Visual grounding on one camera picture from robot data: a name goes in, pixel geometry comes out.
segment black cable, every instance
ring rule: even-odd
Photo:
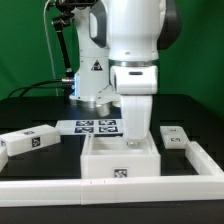
[[[15,92],[18,92],[20,90],[27,90],[30,91],[31,89],[64,89],[65,86],[48,86],[48,87],[42,87],[42,86],[33,86],[33,87],[21,87],[21,88],[18,88],[18,89],[15,89],[13,90],[9,95],[8,95],[8,98],[10,98]]]
[[[44,81],[44,82],[35,83],[35,84],[31,85],[30,87],[25,88],[25,90],[22,93],[20,93],[19,97],[23,97],[27,92],[29,92],[35,86],[42,86],[42,85],[58,83],[58,82],[61,82],[61,79],[54,79],[54,80],[48,80],[48,81]]]

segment black table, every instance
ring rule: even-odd
[[[120,118],[113,108],[106,118]],[[58,120],[100,119],[94,110],[64,103],[63,97],[10,98],[0,101],[0,134]],[[184,150],[166,150],[159,127],[182,126],[224,169],[224,122],[185,95],[156,95],[151,132],[161,154],[162,175],[197,175]],[[3,180],[80,178],[84,136],[63,136],[62,143],[13,156]],[[153,202],[88,206],[0,208],[0,223],[224,223],[224,201]]]

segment green background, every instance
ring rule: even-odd
[[[182,33],[170,49],[160,52],[159,92],[189,95],[224,119],[224,1],[176,3],[183,20]],[[53,78],[43,25],[44,4],[44,0],[1,1],[0,99],[16,88]],[[47,18],[56,74],[61,78],[64,66],[50,25],[58,13],[52,9]],[[75,36],[74,27],[65,30],[73,68],[77,69]],[[34,90],[31,94],[55,95],[55,91]]]

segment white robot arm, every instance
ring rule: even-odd
[[[103,0],[102,3],[107,12],[110,82],[120,94],[124,138],[130,147],[135,147],[148,135],[151,95],[157,92],[158,69],[153,61],[158,59],[157,41],[166,1]]]

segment warning label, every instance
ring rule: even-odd
[[[96,60],[96,62],[95,62],[95,64],[93,65],[93,67],[92,67],[91,70],[92,70],[92,71],[103,71],[103,69],[102,69],[102,67],[101,67],[101,65],[100,65],[100,63],[99,63],[98,60]]]

